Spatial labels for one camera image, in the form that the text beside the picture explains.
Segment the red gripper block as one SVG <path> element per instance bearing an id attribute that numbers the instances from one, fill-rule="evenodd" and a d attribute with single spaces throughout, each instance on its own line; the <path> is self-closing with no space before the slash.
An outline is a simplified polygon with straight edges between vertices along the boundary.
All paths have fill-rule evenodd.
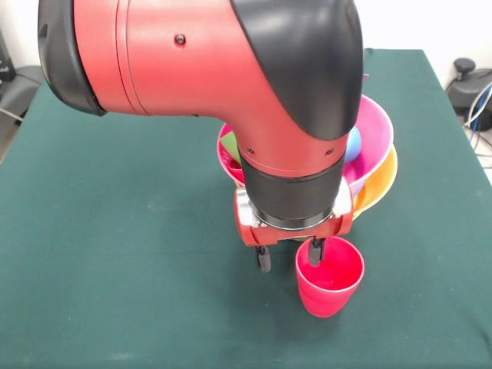
<path id="1" fill-rule="evenodd" d="M 255 259 L 262 273 L 271 270 L 269 245 L 279 241 L 299 238 L 312 238 L 308 247 L 309 264 L 317 267 L 323 260 L 325 239 L 345 235 L 351 229 L 354 218 L 353 196 L 350 188 L 339 188 L 335 198 L 332 215 L 312 228 L 284 230 L 272 227 L 262 221 L 250 205 L 245 188 L 236 188 L 234 192 L 234 218 L 238 233 L 248 247 L 255 247 Z"/>

